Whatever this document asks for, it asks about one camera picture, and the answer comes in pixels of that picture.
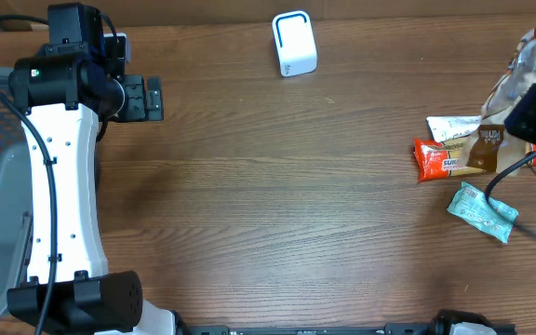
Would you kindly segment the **orange pasta package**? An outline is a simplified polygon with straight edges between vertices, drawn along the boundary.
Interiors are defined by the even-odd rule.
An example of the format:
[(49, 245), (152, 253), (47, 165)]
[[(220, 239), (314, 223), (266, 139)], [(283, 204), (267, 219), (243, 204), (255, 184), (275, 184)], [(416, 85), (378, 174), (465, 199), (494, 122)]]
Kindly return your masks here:
[[(418, 181), (441, 180), (461, 175), (489, 172), (479, 167), (467, 167), (459, 164), (465, 142), (467, 142), (467, 137), (441, 142), (414, 138), (413, 153), (419, 168)], [(517, 146), (520, 146), (520, 149), (517, 149), (515, 154), (500, 154), (504, 150), (504, 146), (507, 145), (502, 144), (501, 150), (498, 152), (498, 171), (500, 171), (501, 161), (506, 163), (506, 166), (510, 166), (525, 154), (536, 149), (534, 144), (519, 144)], [(536, 158), (533, 159), (532, 164), (536, 165)]]

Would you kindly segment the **white tube with gold cap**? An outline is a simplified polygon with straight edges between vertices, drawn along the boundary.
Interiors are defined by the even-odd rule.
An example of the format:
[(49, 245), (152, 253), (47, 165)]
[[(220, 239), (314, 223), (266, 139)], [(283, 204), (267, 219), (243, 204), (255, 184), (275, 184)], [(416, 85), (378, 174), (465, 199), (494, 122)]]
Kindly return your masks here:
[(480, 116), (428, 116), (426, 123), (435, 141), (462, 138), (476, 131)]

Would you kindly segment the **light blue snack packet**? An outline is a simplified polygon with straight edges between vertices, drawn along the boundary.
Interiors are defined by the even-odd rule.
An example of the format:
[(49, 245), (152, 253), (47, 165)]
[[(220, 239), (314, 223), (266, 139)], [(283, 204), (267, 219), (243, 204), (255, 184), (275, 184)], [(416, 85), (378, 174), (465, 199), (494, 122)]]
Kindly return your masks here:
[(501, 201), (486, 200), (482, 191), (465, 181), (453, 196), (447, 211), (503, 244), (508, 243), (519, 215), (515, 208)]

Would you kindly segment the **brown snack pouch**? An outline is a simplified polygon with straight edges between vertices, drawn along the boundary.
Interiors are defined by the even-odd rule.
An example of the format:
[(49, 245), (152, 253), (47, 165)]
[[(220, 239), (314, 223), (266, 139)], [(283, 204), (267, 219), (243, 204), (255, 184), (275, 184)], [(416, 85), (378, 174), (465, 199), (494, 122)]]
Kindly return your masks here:
[(525, 155), (531, 145), (510, 135), (504, 121), (535, 83), (536, 28), (521, 37), (506, 73), (481, 107), (481, 121), (466, 138), (460, 165), (501, 172)]

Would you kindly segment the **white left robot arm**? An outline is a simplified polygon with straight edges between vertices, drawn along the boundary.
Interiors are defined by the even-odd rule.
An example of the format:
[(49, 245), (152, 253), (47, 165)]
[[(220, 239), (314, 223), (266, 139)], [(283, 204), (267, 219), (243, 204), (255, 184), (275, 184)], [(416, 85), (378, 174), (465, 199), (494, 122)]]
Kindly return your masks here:
[(49, 41), (9, 77), (29, 145), (33, 245), (9, 312), (48, 334), (167, 334), (177, 317), (143, 297), (139, 276), (111, 273), (97, 218), (96, 145), (111, 122), (159, 121), (158, 78), (129, 75), (127, 37), (95, 7), (52, 5)]

